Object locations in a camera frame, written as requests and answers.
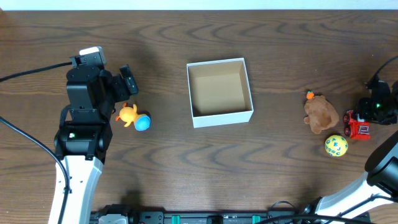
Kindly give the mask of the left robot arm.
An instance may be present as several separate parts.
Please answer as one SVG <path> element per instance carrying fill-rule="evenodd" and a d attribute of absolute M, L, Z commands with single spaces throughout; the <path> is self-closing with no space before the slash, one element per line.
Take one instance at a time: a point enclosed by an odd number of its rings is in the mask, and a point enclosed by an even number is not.
<path fill-rule="evenodd" d="M 113 136 L 115 104 L 138 92 L 128 65 L 113 76 L 103 67 L 80 65 L 67 73 L 70 104 L 54 138 L 56 186 L 49 223 L 88 223 L 95 188 Z"/>

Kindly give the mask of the orange toy with blue cap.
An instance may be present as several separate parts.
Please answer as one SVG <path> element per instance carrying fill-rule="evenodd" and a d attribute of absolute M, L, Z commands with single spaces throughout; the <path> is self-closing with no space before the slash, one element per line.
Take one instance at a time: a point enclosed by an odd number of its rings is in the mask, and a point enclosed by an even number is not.
<path fill-rule="evenodd" d="M 148 115 L 137 113 L 136 104 L 129 106 L 127 103 L 124 103 L 119 114 L 116 116 L 116 121 L 119 120 L 125 122 L 125 128 L 133 124 L 137 131 L 145 131 L 150 128 L 151 124 L 151 119 Z"/>

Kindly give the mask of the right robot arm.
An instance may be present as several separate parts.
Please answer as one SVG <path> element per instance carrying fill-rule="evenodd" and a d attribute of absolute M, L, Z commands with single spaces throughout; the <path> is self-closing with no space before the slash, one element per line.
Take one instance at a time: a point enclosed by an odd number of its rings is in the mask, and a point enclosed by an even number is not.
<path fill-rule="evenodd" d="M 397 86 L 393 89 L 375 75 L 366 83 L 369 98 L 360 99 L 354 110 L 343 117 L 345 135 L 351 139 L 368 140 L 369 124 L 397 123 Z M 368 210 L 397 202 L 397 133 L 385 140 L 370 155 L 362 176 L 343 190 L 321 197 L 308 211 L 318 216 L 355 218 Z"/>

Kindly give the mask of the brown plush bear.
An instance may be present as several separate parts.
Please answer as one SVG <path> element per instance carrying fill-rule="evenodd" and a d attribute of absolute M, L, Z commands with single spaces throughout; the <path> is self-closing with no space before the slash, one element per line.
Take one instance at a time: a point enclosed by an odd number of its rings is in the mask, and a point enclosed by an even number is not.
<path fill-rule="evenodd" d="M 307 115 L 303 122 L 310 126 L 313 133 L 320 134 L 323 130 L 333 128 L 338 124 L 339 114 L 323 95 L 315 95 L 314 92 L 307 91 L 306 97 L 304 110 Z"/>

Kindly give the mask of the red toy fire truck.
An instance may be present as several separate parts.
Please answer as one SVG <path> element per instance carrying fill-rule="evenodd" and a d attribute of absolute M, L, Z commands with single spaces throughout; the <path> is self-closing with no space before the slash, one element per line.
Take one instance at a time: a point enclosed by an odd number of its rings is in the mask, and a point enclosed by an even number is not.
<path fill-rule="evenodd" d="M 354 116 L 353 110 L 348 110 L 343 116 L 345 124 L 344 134 L 350 139 L 367 141 L 370 140 L 369 123 Z"/>

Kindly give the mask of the yellow ball with blue letters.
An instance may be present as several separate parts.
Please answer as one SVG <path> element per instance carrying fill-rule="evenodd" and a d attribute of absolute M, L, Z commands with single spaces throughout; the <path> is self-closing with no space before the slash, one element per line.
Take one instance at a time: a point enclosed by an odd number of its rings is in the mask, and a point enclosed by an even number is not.
<path fill-rule="evenodd" d="M 325 141 L 326 152 L 333 157 L 341 157 L 348 150 L 347 140 L 340 135 L 331 135 Z"/>

